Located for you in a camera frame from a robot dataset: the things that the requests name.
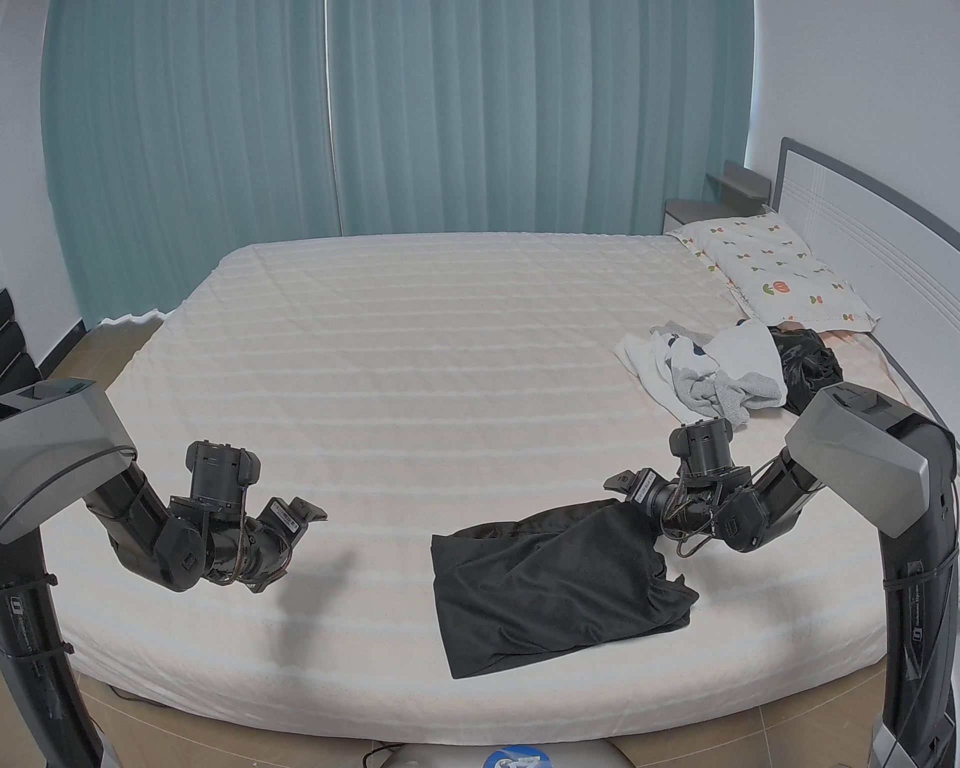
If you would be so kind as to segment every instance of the bed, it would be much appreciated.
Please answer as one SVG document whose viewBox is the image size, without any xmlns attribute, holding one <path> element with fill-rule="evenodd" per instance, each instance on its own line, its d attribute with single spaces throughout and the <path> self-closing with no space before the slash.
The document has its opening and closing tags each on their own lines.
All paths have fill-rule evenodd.
<svg viewBox="0 0 960 768">
<path fill-rule="evenodd" d="M 673 471 L 677 423 L 612 347 L 667 320 L 715 331 L 741 317 L 668 236 L 385 235 L 230 254 L 110 399 L 161 497 L 186 493 L 185 447 L 210 439 L 262 460 L 253 514 L 301 495 L 329 522 L 263 594 L 173 594 L 126 573 L 74 505 L 44 527 L 72 662 L 243 725 L 444 744 L 648 732 L 873 663 L 885 638 L 876 531 L 822 492 L 790 536 L 750 556 L 715 542 L 680 561 L 659 545 L 670 576 L 701 592 L 687 629 L 450 677 L 431 535 L 603 497 L 624 467 Z M 849 380 L 913 397 L 867 337 L 830 343 Z M 758 412 L 735 459 L 761 465 L 794 419 Z"/>
</svg>

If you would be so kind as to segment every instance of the headboard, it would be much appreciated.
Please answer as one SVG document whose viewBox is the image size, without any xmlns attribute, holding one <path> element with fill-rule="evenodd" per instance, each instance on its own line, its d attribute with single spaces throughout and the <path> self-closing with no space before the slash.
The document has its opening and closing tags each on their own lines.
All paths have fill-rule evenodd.
<svg viewBox="0 0 960 768">
<path fill-rule="evenodd" d="M 773 208 L 880 316 L 873 336 L 890 362 L 960 433 L 960 232 L 790 138 Z"/>
</svg>

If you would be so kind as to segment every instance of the curtain fold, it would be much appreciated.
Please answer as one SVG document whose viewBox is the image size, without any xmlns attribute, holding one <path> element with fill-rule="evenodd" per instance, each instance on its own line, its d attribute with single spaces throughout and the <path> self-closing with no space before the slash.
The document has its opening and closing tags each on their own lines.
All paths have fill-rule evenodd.
<svg viewBox="0 0 960 768">
<path fill-rule="evenodd" d="M 752 0 L 327 0 L 344 234 L 660 231 L 742 161 Z"/>
<path fill-rule="evenodd" d="M 173 309 L 255 242 L 659 232 L 666 198 L 709 197 L 744 157 L 753 13 L 52 0 L 43 143 L 84 320 Z"/>
<path fill-rule="evenodd" d="M 47 183 L 87 326 L 166 311 L 227 253 L 340 234 L 324 5 L 53 0 Z"/>
</svg>

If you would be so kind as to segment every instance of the floor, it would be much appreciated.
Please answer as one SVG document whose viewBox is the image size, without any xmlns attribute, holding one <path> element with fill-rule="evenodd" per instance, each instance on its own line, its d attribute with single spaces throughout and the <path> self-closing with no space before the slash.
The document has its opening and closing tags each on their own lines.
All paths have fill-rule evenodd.
<svg viewBox="0 0 960 768">
<path fill-rule="evenodd" d="M 109 385 L 161 324 L 102 325 L 54 372 Z M 883 703 L 883 661 L 762 707 L 613 743 L 637 768 L 830 768 L 866 764 L 871 729 Z M 109 736 L 124 768 L 359 768 L 371 742 L 258 731 L 175 709 L 129 702 L 80 677 L 90 715 Z M 43 761 L 0 684 L 0 768 L 42 768 Z M 370 762 L 378 768 L 384 756 Z"/>
</svg>

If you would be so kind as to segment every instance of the black cloth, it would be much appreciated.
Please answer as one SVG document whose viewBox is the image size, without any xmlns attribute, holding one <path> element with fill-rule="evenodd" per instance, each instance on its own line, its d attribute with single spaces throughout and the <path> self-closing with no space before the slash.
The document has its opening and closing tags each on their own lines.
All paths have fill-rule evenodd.
<svg viewBox="0 0 960 768">
<path fill-rule="evenodd" d="M 667 581 L 656 536 L 616 499 L 435 536 L 434 597 L 454 678 L 680 629 L 700 596 Z"/>
<path fill-rule="evenodd" d="M 783 407 L 790 413 L 799 416 L 820 390 L 843 381 L 843 369 L 836 355 L 816 331 L 770 328 L 770 335 L 777 345 L 786 383 Z"/>
</svg>

